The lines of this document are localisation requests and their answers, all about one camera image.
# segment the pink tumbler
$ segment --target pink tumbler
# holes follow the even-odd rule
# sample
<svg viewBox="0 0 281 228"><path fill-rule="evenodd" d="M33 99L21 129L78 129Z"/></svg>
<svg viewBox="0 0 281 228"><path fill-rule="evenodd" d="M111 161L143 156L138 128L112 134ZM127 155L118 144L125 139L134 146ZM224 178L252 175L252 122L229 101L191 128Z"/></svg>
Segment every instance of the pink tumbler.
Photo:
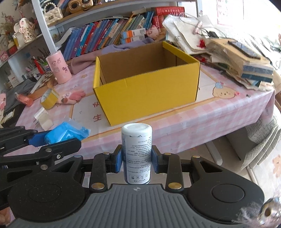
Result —
<svg viewBox="0 0 281 228"><path fill-rule="evenodd" d="M49 55L46 60L58 84L66 83L69 79L71 79L71 73L61 51L57 51L55 54Z"/></svg>

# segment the packing tape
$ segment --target packing tape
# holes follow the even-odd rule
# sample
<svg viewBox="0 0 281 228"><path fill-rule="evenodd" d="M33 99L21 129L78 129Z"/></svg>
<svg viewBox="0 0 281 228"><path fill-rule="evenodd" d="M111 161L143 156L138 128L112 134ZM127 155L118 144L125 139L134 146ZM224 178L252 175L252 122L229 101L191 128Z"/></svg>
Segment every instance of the packing tape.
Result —
<svg viewBox="0 0 281 228"><path fill-rule="evenodd" d="M59 94L54 89L48 89L40 99L43 108L49 110L57 102Z"/></svg>

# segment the blue plastic package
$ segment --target blue plastic package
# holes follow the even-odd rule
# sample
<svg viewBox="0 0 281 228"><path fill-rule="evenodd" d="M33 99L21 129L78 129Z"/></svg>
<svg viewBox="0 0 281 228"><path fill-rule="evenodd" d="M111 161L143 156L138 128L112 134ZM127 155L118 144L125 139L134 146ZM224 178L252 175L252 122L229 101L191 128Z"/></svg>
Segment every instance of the blue plastic package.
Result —
<svg viewBox="0 0 281 228"><path fill-rule="evenodd" d="M69 119L46 134L44 140L47 144L53 144L72 138L82 140L87 138L89 134L89 129L82 127L72 119Z"/></svg>

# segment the white handbag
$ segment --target white handbag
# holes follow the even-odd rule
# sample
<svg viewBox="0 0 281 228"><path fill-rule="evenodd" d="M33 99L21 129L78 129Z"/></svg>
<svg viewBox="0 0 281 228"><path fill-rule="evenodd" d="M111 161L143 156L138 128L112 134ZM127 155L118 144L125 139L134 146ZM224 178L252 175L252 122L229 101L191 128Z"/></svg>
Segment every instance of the white handbag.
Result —
<svg viewBox="0 0 281 228"><path fill-rule="evenodd" d="M48 12L46 12L46 8L47 8L48 5L53 5L54 8L49 10ZM45 5L43 11L44 11L44 18L45 18L45 21L46 21L47 25L49 25L49 24L51 24L51 23L53 23L53 22L55 22L59 19L62 19L64 17L62 15L61 9L59 7L57 7L55 5L55 3L52 3L52 2L48 2Z"/></svg>

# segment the white bottle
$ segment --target white bottle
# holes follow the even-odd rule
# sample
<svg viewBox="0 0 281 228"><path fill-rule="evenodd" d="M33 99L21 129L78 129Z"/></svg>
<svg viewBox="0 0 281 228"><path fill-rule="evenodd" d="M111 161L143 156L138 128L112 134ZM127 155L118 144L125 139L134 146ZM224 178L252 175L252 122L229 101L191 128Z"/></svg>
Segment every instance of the white bottle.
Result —
<svg viewBox="0 0 281 228"><path fill-rule="evenodd" d="M121 128L124 179L128 184L150 180L152 128L148 124L126 124Z"/></svg>

